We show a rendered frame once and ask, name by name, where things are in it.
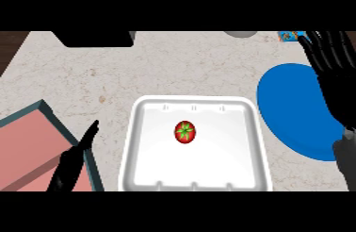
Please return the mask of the black appliance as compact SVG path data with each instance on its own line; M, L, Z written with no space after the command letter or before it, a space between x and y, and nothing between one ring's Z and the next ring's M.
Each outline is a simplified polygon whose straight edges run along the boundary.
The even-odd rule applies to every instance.
M55 31L69 48L131 47L134 31Z

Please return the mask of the pink box with teal rim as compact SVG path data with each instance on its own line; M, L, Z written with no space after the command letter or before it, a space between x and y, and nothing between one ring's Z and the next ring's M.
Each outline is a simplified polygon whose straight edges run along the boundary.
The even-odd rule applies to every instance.
M59 157L78 140L38 100L0 120L0 191L46 191Z

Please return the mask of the grey round object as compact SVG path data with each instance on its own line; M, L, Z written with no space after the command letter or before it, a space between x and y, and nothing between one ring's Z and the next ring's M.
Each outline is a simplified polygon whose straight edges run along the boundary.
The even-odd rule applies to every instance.
M225 31L225 33L233 38L245 39L254 36L257 31Z

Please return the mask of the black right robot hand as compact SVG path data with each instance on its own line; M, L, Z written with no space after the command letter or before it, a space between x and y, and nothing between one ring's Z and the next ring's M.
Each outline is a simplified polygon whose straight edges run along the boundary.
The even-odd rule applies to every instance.
M313 67L329 113L356 130L356 49L344 31L307 31L297 41Z

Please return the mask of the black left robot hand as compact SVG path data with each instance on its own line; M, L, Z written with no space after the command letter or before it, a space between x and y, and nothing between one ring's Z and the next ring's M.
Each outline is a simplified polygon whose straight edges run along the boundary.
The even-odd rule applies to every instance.
M83 153L92 148L95 136L99 131L99 121L87 128L77 146L72 146L59 156L59 166L55 170L47 191L74 190L83 169Z

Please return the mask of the white foam tray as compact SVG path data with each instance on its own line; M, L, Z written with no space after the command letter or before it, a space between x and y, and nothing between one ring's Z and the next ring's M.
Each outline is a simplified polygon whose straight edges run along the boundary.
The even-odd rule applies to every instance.
M180 121L196 128L183 144ZM270 191L253 102L244 97L145 95L131 106L120 191Z

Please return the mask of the blue and orange packet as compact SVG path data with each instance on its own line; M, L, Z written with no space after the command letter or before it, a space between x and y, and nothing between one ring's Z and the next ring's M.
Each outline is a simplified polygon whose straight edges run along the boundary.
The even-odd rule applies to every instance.
M278 38L282 42L297 41L300 36L306 36L304 31L279 31Z

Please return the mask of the red tomato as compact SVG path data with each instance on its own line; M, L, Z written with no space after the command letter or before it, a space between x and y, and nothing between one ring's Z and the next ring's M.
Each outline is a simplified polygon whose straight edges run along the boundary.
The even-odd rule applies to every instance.
M188 144L196 136L196 128L189 121L180 121L174 130L176 139L180 143Z

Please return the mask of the blue plate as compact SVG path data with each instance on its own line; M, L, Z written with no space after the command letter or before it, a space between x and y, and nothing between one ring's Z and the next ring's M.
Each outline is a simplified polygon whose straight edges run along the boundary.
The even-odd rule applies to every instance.
M257 106L282 143L303 156L334 161L334 141L344 127L334 119L310 66L285 63L264 72L257 85Z

